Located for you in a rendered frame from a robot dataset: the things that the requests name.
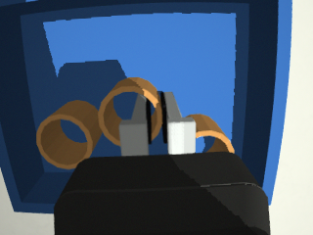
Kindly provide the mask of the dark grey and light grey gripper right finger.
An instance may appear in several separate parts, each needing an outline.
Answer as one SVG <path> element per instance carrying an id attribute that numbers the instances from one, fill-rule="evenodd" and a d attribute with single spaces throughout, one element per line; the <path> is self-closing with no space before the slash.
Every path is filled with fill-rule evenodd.
<path id="1" fill-rule="evenodd" d="M 196 152 L 196 122 L 192 117 L 182 117 L 173 92 L 160 92 L 162 109 L 163 143 L 167 154 Z M 167 129 L 166 129 L 167 120 Z"/>

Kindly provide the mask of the bronze bushing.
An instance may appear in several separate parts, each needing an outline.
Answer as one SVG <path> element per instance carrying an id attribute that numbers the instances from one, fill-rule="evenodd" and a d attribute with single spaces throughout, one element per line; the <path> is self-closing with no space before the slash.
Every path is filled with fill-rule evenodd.
<path id="1" fill-rule="evenodd" d="M 79 143 L 67 138 L 61 127 L 61 119 L 77 124 L 85 133 L 87 142 Z M 91 156 L 102 133 L 96 107 L 86 101 L 75 100 L 67 102 L 40 123 L 36 144 L 48 163 L 72 169 Z"/>
<path id="2" fill-rule="evenodd" d="M 113 108 L 113 96 L 122 92 L 137 92 L 145 95 L 155 106 L 154 114 L 152 115 L 152 141 L 158 136 L 162 126 L 162 109 L 160 96 L 157 89 L 146 79 L 141 77 L 127 77 L 111 90 L 111 92 L 102 101 L 99 112 L 99 125 L 105 136 L 120 146 L 119 139 L 119 124 L 122 119 L 116 114 Z"/>
<path id="3" fill-rule="evenodd" d="M 208 150 L 208 152 L 234 153 L 234 148 L 230 140 L 211 117 L 202 114 L 193 114 L 188 115 L 185 118 L 188 117 L 192 117 L 196 122 L 196 138 L 208 135 L 215 137 L 213 146 Z"/>

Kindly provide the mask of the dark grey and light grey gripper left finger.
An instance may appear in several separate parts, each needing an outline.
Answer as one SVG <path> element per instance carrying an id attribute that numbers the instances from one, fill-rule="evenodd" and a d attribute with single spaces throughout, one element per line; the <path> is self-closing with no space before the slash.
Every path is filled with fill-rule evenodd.
<path id="1" fill-rule="evenodd" d="M 121 156 L 148 156 L 152 144 L 151 101 L 138 93 L 132 119 L 119 124 Z"/>

